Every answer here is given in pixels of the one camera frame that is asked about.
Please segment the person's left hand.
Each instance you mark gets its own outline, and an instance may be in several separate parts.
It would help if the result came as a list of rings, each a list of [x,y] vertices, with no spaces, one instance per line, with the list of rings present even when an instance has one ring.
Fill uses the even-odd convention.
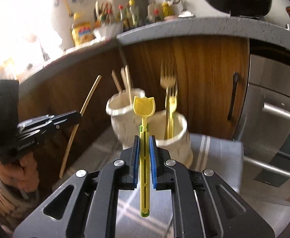
[[[37,161],[33,153],[19,159],[19,165],[0,162],[0,179],[8,186],[23,189],[26,193],[35,192],[39,185]]]

